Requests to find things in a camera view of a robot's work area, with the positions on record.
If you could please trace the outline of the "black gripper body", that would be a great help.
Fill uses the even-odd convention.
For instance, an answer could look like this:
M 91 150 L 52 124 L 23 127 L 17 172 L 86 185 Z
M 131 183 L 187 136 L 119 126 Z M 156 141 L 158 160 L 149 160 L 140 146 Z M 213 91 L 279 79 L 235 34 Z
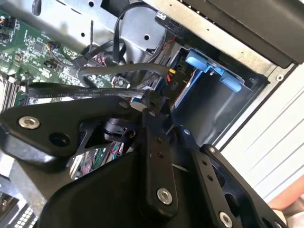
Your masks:
M 108 163 L 59 189 L 39 217 L 41 228 L 207 228 L 209 219 L 193 193 L 190 174 L 173 168 L 178 212 L 170 221 L 151 220 L 139 209 L 139 159 Z

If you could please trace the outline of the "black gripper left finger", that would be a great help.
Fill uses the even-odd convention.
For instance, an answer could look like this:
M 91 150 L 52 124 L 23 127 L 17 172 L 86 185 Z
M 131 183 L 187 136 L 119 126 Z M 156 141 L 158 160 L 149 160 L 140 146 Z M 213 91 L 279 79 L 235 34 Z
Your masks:
M 175 215 L 178 197 L 162 113 L 165 99 L 145 92 L 141 111 L 118 96 L 11 108 L 0 116 L 0 147 L 51 174 L 65 170 L 78 153 L 121 141 L 124 155 L 139 159 L 140 212 Z

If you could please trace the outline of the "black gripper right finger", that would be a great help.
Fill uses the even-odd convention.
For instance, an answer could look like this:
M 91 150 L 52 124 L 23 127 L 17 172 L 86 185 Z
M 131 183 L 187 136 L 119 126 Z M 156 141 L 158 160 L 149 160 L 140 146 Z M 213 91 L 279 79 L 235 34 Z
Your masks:
M 196 144 L 191 132 L 179 124 L 171 100 L 164 100 L 161 111 L 173 145 L 173 163 L 187 171 L 186 196 L 204 227 L 287 226 L 214 146 Z

